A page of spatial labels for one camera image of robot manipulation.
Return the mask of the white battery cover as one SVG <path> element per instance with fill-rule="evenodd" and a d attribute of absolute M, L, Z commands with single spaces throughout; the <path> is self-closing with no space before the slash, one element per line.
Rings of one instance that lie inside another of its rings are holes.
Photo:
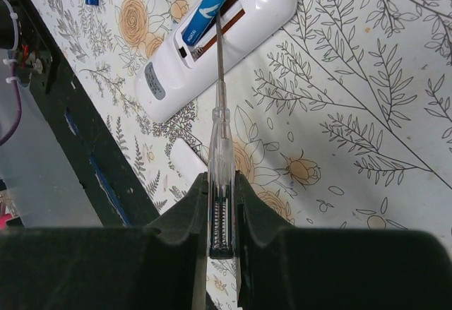
<path fill-rule="evenodd" d="M 198 175 L 208 171 L 207 165 L 182 138 L 174 142 L 169 158 L 189 186 L 195 182 Z"/>

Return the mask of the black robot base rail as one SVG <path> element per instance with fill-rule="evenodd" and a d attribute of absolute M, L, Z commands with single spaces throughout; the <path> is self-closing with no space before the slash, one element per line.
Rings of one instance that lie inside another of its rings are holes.
<path fill-rule="evenodd" d="M 52 58 L 51 83 L 44 88 L 33 85 L 31 94 L 83 190 L 81 198 L 63 195 L 77 206 L 88 203 L 76 218 L 94 213 L 104 226 L 147 225 L 159 216 L 153 202 L 31 0 L 18 3 Z"/>

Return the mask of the clear handle screwdriver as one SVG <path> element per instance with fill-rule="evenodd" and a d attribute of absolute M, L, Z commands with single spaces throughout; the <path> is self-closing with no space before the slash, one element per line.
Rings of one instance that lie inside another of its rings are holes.
<path fill-rule="evenodd" d="M 234 147 L 227 107 L 221 17 L 215 18 L 218 58 L 216 104 L 208 154 L 208 256 L 230 259 L 234 256 Z"/>

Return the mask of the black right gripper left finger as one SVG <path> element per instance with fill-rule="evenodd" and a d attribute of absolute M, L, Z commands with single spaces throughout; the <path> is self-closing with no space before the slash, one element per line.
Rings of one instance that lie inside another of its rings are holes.
<path fill-rule="evenodd" d="M 205 309 L 208 182 L 140 227 L 1 232 L 2 309 Z"/>

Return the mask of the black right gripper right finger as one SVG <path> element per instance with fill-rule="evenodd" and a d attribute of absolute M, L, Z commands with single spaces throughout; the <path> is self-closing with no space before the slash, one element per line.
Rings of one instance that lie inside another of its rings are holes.
<path fill-rule="evenodd" d="M 450 309 L 451 260 L 410 230 L 298 228 L 235 177 L 243 309 Z"/>

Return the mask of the white remote control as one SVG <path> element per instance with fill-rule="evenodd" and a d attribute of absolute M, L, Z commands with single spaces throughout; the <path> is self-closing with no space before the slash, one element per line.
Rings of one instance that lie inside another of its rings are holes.
<path fill-rule="evenodd" d="M 141 107 L 155 123 L 165 123 L 218 79 L 216 28 L 211 21 L 192 47 L 182 35 L 196 4 L 138 71 L 134 88 Z M 230 0 L 221 25 L 224 67 L 229 71 L 295 14 L 297 0 Z"/>

